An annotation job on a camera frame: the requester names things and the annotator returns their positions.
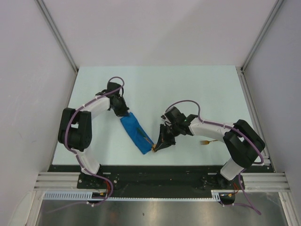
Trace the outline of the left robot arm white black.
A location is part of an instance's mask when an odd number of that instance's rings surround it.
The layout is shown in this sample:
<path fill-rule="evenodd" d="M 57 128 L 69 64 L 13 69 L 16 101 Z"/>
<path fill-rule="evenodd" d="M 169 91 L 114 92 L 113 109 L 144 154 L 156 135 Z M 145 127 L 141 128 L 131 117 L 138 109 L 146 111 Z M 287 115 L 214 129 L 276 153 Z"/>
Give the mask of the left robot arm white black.
<path fill-rule="evenodd" d="M 98 173 L 101 165 L 89 149 L 92 141 L 92 120 L 110 110 L 113 110 L 119 118 L 129 116 L 129 108 L 123 98 L 123 93 L 123 85 L 110 81 L 107 89 L 97 93 L 88 103 L 77 109 L 65 108 L 62 112 L 58 142 L 75 154 L 81 171 L 89 175 L 87 182 L 93 188 L 101 187 L 104 177 Z"/>

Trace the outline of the gold fork green handle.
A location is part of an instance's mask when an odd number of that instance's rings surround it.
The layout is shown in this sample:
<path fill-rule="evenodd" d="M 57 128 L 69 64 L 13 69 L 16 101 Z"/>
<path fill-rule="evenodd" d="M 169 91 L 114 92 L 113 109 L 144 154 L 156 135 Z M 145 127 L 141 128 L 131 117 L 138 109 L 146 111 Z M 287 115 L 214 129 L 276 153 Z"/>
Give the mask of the gold fork green handle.
<path fill-rule="evenodd" d="M 223 141 L 220 141 L 220 140 L 216 139 L 216 140 L 202 140 L 202 141 L 200 141 L 200 144 L 201 145 L 209 145 L 209 144 L 211 144 L 213 142 L 223 143 Z"/>

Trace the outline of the blue cloth napkin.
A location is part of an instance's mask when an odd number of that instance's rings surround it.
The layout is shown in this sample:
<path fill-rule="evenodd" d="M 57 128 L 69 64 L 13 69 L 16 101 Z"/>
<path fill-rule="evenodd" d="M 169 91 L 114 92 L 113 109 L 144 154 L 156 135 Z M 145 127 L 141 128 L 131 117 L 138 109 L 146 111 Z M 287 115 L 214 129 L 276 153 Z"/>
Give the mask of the blue cloth napkin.
<path fill-rule="evenodd" d="M 129 116 L 122 117 L 120 119 L 120 122 L 135 146 L 140 150 L 142 154 L 147 154 L 151 151 L 151 145 L 137 132 L 137 128 L 143 128 L 132 112 L 129 113 Z"/>

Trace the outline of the gold spoon green handle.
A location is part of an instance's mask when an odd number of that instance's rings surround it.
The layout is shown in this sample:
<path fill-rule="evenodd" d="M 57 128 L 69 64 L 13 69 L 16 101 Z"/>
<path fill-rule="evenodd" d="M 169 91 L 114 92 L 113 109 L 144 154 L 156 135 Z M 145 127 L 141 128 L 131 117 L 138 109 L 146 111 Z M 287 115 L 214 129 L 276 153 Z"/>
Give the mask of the gold spoon green handle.
<path fill-rule="evenodd" d="M 137 132 L 151 145 L 151 151 L 154 151 L 155 144 L 151 141 L 151 139 L 148 137 L 148 135 L 144 132 L 143 129 L 137 128 Z"/>

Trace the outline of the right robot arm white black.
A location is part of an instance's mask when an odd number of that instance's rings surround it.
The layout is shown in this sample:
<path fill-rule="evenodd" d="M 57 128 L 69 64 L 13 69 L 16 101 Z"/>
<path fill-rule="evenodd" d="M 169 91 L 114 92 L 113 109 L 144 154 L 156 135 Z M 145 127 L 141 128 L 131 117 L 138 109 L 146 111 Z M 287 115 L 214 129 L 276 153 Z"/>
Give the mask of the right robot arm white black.
<path fill-rule="evenodd" d="M 230 159 L 217 176 L 217 184 L 222 189 L 233 185 L 234 178 L 243 170 L 264 163 L 261 152 L 265 143 L 245 120 L 233 124 L 205 121 L 195 114 L 185 116 L 176 107 L 167 110 L 161 118 L 164 123 L 160 124 L 158 141 L 152 147 L 154 152 L 175 145 L 179 135 L 207 137 L 226 145 Z"/>

